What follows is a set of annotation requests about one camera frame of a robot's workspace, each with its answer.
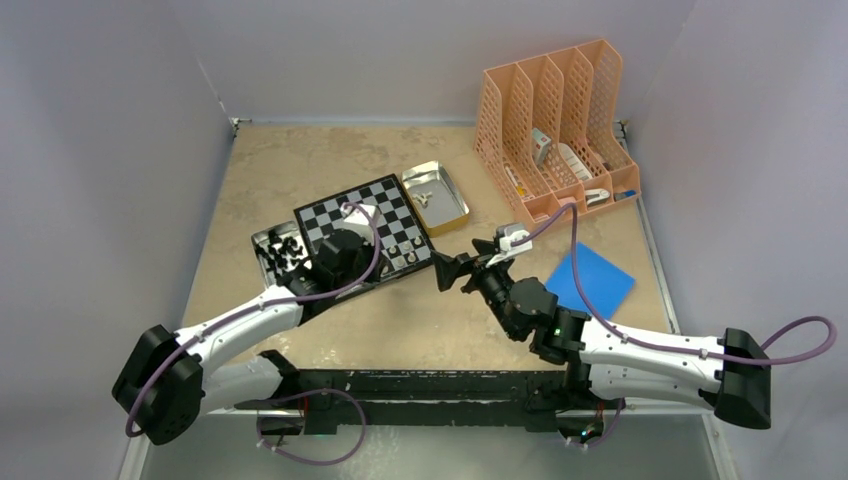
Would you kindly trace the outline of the orange file organizer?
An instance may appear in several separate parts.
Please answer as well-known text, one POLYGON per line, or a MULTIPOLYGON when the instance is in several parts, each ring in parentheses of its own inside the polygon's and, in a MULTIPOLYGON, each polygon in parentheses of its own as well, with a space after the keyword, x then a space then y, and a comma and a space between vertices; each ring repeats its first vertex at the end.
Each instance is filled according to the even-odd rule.
POLYGON ((535 228, 565 204, 583 216, 641 195, 615 121, 622 70, 605 39, 484 70, 473 149, 517 221, 535 228), (594 188, 611 198, 588 208, 594 188))

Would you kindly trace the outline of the white stapler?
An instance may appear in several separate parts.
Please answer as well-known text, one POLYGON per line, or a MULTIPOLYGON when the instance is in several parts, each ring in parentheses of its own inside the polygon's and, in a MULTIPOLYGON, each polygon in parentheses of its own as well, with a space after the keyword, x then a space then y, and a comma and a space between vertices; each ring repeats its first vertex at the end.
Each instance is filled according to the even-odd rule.
POLYGON ((594 208, 609 201, 611 194, 607 189, 594 188, 585 191, 585 202, 588 208, 594 208))

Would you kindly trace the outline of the black base bar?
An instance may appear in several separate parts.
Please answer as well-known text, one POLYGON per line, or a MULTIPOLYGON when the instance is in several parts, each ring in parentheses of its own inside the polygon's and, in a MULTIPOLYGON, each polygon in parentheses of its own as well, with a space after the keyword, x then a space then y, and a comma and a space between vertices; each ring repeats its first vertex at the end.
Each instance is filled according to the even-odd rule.
POLYGON ((298 369, 276 351, 264 354, 282 381, 267 399, 239 410, 297 410, 308 435, 342 425, 522 427, 592 438, 602 414, 621 400, 588 389, 585 367, 542 371, 298 369))

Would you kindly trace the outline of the yellow tray of white pieces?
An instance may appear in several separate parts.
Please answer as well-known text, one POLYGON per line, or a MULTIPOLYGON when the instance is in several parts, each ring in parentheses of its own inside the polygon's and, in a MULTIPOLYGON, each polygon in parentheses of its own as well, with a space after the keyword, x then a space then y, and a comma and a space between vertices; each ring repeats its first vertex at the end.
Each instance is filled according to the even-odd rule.
POLYGON ((468 224, 470 209, 440 162, 429 161, 405 170, 401 183, 430 237, 468 224))

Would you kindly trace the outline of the blue flat sheet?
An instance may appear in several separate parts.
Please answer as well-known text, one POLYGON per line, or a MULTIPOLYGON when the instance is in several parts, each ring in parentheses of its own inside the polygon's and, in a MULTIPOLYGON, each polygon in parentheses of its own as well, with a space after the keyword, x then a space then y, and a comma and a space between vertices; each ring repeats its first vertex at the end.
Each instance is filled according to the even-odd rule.
MULTIPOLYGON (((632 291, 635 279, 583 243, 577 243, 576 251, 582 289, 601 316, 611 321, 632 291)), ((554 269, 545 287, 558 297, 561 306, 590 312, 574 282, 571 254, 554 269)))

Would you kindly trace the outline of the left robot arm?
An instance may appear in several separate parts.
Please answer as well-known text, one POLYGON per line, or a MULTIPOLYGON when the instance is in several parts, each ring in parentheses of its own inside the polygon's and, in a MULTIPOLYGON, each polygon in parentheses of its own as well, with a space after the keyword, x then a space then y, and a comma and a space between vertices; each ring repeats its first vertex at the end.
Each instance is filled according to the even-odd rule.
POLYGON ((126 435, 163 445, 218 409, 245 402, 289 407, 297 399, 300 375, 290 361, 272 351, 239 364, 233 358, 379 281, 388 265, 381 245, 340 229, 324 239, 317 254, 292 262, 245 304, 193 327, 147 329, 112 388, 128 414, 126 435))

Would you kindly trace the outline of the silver tray of black pieces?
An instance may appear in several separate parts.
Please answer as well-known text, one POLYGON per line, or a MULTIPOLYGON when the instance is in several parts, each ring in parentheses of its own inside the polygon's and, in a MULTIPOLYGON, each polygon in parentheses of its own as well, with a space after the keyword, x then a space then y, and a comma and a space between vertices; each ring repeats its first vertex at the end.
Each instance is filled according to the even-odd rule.
POLYGON ((311 266, 310 253, 296 221, 290 220, 251 235, 251 245, 266 287, 298 266, 311 266))

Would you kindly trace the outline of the black and white chessboard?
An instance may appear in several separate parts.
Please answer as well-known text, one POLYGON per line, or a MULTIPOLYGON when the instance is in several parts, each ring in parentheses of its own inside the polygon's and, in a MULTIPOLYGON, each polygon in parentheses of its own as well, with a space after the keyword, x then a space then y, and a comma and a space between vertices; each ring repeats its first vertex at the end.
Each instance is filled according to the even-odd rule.
POLYGON ((346 202, 374 205, 380 209, 382 216, 377 226, 383 257, 379 278, 347 292, 348 297, 373 290, 433 264, 431 256, 433 244, 395 174, 371 180, 295 208, 293 210, 295 220, 310 254, 313 255, 313 243, 316 240, 340 228, 343 217, 342 205, 346 202), (409 252, 403 252, 400 249, 400 244, 405 241, 411 244, 412 249, 409 252), (388 250, 392 246, 398 249, 396 257, 389 255, 388 250), (418 257, 414 263, 407 260, 410 252, 415 252, 418 257))

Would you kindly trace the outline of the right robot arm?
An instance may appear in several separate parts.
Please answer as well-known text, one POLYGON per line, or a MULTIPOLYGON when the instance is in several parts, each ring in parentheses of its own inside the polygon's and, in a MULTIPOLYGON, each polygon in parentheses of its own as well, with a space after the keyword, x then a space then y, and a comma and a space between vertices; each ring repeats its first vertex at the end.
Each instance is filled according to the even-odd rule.
POLYGON ((492 242, 473 244, 475 256, 433 252, 439 290, 466 279, 462 292, 479 293, 509 339, 527 342, 545 362, 566 366, 561 392, 569 404, 666 400, 709 409, 738 427, 771 427, 771 368, 748 332, 728 328, 719 337, 691 337, 602 323, 559 305, 536 277, 512 279, 512 262, 497 261, 492 242))

